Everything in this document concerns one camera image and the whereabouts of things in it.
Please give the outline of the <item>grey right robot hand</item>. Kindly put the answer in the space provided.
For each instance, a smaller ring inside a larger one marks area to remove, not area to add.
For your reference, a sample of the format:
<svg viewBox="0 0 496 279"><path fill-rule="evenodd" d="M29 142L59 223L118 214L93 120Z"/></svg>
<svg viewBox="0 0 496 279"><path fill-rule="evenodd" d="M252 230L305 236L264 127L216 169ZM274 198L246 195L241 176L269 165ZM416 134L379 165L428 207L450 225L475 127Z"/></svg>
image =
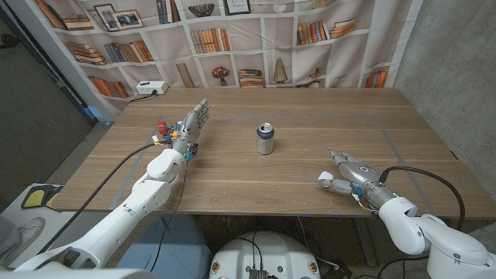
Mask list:
<svg viewBox="0 0 496 279"><path fill-rule="evenodd" d="M341 175L360 189L369 206L380 209L383 204L397 195L385 184L379 182L380 175L372 167L348 153L328 150Z"/></svg>

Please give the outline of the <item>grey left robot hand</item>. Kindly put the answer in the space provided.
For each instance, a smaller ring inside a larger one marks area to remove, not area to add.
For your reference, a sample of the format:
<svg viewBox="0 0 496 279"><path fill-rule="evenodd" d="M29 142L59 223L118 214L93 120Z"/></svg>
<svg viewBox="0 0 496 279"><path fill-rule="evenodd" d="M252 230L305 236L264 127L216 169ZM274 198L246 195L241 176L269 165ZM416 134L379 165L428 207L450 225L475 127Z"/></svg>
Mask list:
<svg viewBox="0 0 496 279"><path fill-rule="evenodd" d="M187 153L189 146L197 141L208 121L209 109L209 100L204 98L185 116L180 124L177 138L171 144L173 150L181 155Z"/></svg>

